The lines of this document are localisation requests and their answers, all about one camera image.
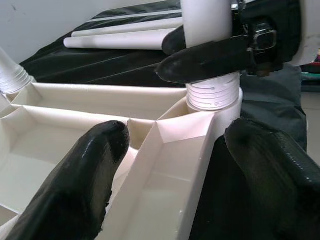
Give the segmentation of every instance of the gray floor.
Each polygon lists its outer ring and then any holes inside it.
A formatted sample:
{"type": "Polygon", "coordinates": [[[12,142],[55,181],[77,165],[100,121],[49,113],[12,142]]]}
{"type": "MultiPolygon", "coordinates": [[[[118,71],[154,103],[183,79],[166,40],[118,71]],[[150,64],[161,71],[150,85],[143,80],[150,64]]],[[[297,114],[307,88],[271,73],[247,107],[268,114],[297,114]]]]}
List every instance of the gray floor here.
{"type": "Polygon", "coordinates": [[[302,108],[308,120],[308,155],[320,165],[320,93],[304,92],[302,108]]]}

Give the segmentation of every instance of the black cloth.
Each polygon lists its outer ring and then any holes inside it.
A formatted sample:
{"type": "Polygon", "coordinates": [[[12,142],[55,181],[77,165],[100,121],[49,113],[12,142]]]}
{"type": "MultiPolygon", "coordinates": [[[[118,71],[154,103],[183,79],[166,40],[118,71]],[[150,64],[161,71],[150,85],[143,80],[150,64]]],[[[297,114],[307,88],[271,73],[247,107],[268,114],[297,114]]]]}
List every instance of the black cloth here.
{"type": "MultiPolygon", "coordinates": [[[[180,9],[179,1],[170,0],[106,11],[96,18],[177,9],[180,9]]],[[[180,13],[96,21],[85,23],[76,30],[178,16],[180,13]]],[[[162,81],[155,74],[158,64],[167,57],[162,51],[68,49],[64,47],[63,40],[70,35],[39,50],[21,65],[40,83],[184,87],[162,81]]],[[[306,150],[307,122],[300,104],[301,81],[300,69],[289,65],[266,78],[242,73],[244,99],[241,115],[288,133],[306,150]]],[[[245,227],[254,226],[256,221],[252,217],[255,211],[252,210],[244,174],[230,155],[224,137],[212,149],[190,239],[254,239],[250,238],[252,227],[245,227]]]]}

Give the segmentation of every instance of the white plastic tray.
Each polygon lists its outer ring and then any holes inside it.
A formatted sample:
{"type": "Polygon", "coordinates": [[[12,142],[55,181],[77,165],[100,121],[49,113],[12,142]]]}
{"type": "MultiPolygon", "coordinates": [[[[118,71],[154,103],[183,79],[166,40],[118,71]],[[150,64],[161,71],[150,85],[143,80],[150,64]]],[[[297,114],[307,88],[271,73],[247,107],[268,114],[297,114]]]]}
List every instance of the white plastic tray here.
{"type": "MultiPolygon", "coordinates": [[[[240,115],[242,96],[223,111],[190,114],[185,95],[185,89],[27,86],[0,112],[0,221],[23,212],[81,135],[119,120],[130,130],[130,149],[97,239],[188,239],[214,142],[240,115]]],[[[0,227],[0,239],[14,224],[0,227]]]]}

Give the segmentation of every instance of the white wall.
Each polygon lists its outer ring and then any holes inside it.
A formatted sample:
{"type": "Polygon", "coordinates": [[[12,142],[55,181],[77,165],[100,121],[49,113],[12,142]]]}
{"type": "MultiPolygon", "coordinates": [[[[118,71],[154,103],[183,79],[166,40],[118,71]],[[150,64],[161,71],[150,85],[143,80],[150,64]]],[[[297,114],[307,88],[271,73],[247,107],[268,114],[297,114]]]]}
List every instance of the white wall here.
{"type": "Polygon", "coordinates": [[[160,0],[0,0],[0,46],[17,63],[98,13],[160,0]]]}

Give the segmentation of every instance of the white pipe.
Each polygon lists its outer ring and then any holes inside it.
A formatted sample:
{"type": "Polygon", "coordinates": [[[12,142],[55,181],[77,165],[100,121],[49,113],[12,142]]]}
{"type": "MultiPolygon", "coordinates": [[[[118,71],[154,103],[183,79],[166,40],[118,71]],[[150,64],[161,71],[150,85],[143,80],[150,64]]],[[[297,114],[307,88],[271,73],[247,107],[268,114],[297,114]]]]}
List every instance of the white pipe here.
{"type": "Polygon", "coordinates": [[[84,36],[96,36],[105,34],[120,34],[120,33],[131,33],[140,31],[160,30],[160,29],[174,29],[183,25],[182,17],[146,21],[133,24],[124,24],[118,26],[109,26],[98,29],[74,31],[72,37],[84,37],[84,36]]]}
{"type": "Polygon", "coordinates": [[[30,82],[35,82],[34,77],[16,64],[0,47],[0,91],[3,94],[13,94],[30,82]]]}
{"type": "MultiPolygon", "coordinates": [[[[231,5],[231,0],[181,0],[187,48],[230,38],[231,5]]],[[[239,97],[239,79],[238,73],[232,73],[187,85],[189,107],[215,111],[231,105],[239,97]]]]}
{"type": "Polygon", "coordinates": [[[68,37],[64,40],[64,46],[79,49],[161,50],[163,40],[174,30],[175,28],[68,37]]]}
{"type": "Polygon", "coordinates": [[[182,10],[146,12],[146,13],[138,13],[138,14],[131,14],[131,15],[101,17],[101,18],[91,19],[87,23],[101,22],[101,21],[108,21],[108,20],[117,20],[117,19],[141,18],[141,17],[149,17],[149,16],[180,14],[180,13],[182,13],[182,10]]]}

